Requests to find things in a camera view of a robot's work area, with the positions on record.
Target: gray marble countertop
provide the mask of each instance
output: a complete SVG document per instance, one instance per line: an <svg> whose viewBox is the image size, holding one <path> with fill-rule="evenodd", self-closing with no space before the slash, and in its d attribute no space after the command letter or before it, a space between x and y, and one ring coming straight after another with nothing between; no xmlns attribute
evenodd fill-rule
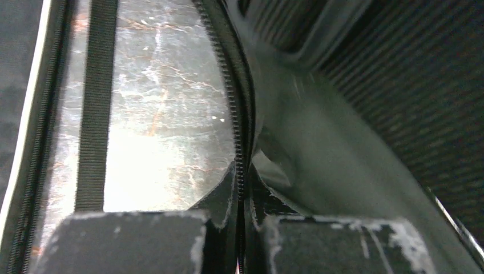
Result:
<svg viewBox="0 0 484 274"><path fill-rule="evenodd" d="M74 210L89 1L72 22L67 75L33 261ZM190 0L121 0L105 211L189 208L234 158L217 60Z"/></svg>

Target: zipper teeth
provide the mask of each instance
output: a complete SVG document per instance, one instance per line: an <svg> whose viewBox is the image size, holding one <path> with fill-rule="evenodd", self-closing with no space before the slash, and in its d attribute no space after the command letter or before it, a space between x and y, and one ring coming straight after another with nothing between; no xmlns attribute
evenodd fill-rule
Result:
<svg viewBox="0 0 484 274"><path fill-rule="evenodd" d="M239 116L237 115L237 103L236 103L236 94L235 88L233 86L232 75L229 71L229 65L227 64L226 56L224 54L224 50L220 44L219 38L217 37L213 27L212 22L209 19L209 16L203 6L201 0L193 0L195 4L200 19L202 21L203 26L207 32L207 35L211 41L212 47L215 51L215 56L217 62L220 67L220 71L224 78L224 85L225 90L227 91L227 99L229 103L229 110L232 122L232 132L234 138L234 145L235 145L235 172L237 175L237 194L238 194L238 214L243 214L241 209L244 207L244 193L245 193L245 185L244 185L244 157L243 157L243 148L242 148L242 134L240 131L241 128L241 121ZM239 229L243 231L245 224L240 222L237 218L237 225ZM238 239L239 242L239 255L237 257L237 262L239 264L239 274L244 273L244 241L245 237L244 234L240 234L240 238Z"/></svg>
<svg viewBox="0 0 484 274"><path fill-rule="evenodd" d="M55 34L52 43L51 57L44 87L41 106L39 109L39 120L35 134L35 144L32 154L33 161L30 164L27 186L22 202L21 214L15 230L12 250L7 267L8 274L28 273L30 252L36 235L36 224L41 210L42 192L46 178L47 165L49 163L49 150L52 140L52 133L56 117L56 94L52 94L53 88L58 87L62 80L63 60L58 60L58 53L61 51L62 36L64 30L64 19L66 15L66 2L61 1L57 7L59 18L55 23Z"/></svg>

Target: white piping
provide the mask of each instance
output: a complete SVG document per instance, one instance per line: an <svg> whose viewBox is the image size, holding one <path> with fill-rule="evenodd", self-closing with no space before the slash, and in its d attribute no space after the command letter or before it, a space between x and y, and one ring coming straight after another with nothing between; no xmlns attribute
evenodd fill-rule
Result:
<svg viewBox="0 0 484 274"><path fill-rule="evenodd" d="M25 93L25 100L23 102L22 116L20 119L20 127L17 137L17 145L15 146L14 160L12 169L10 171L9 185L3 198L2 208L0 209L0 246L2 245L3 234L5 232L5 225L10 211L10 204L12 202L14 190L17 187L17 180L22 163L22 157L25 150L25 143L27 138L27 127L29 126L30 113L32 110L32 103L34 100L35 89L37 87L38 75L40 71L42 55L47 35L47 23L49 21L50 9L52 0L44 0L42 2L41 20L39 21L39 31L37 33L37 41L35 43L34 57L32 59L32 66L30 68L29 82L27 84L27 91Z"/></svg>

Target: black zipper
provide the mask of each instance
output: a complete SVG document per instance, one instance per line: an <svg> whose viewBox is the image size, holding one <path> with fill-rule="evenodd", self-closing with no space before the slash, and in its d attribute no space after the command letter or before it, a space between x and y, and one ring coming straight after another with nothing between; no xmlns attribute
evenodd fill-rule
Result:
<svg viewBox="0 0 484 274"><path fill-rule="evenodd" d="M61 0L53 1L51 6L47 33L53 27L54 35L46 37L44 49L47 52L44 52L43 55L48 59L46 58L42 63L47 63L47 70L46 72L39 71L38 84L42 84L42 80L44 80L45 86L42 90L35 144L31 154L25 194L7 265L8 274L28 273L29 271L30 256L36 235L36 225L41 210L42 192L49 163L49 151L68 48L73 5L74 1Z"/></svg>
<svg viewBox="0 0 484 274"><path fill-rule="evenodd" d="M244 273L245 176L251 162L253 129L255 127L252 79L242 46L235 30L231 27L224 2L222 0L193 0L193 2L212 42L227 92L235 144L235 168L239 194L237 205L237 263L239 264L239 273Z"/></svg>

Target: black strap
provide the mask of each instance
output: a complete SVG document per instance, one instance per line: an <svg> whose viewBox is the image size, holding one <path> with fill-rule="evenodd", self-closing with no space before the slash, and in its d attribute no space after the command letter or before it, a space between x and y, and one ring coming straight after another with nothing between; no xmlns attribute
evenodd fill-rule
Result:
<svg viewBox="0 0 484 274"><path fill-rule="evenodd" d="M118 0L92 0L75 211L102 211Z"/></svg>

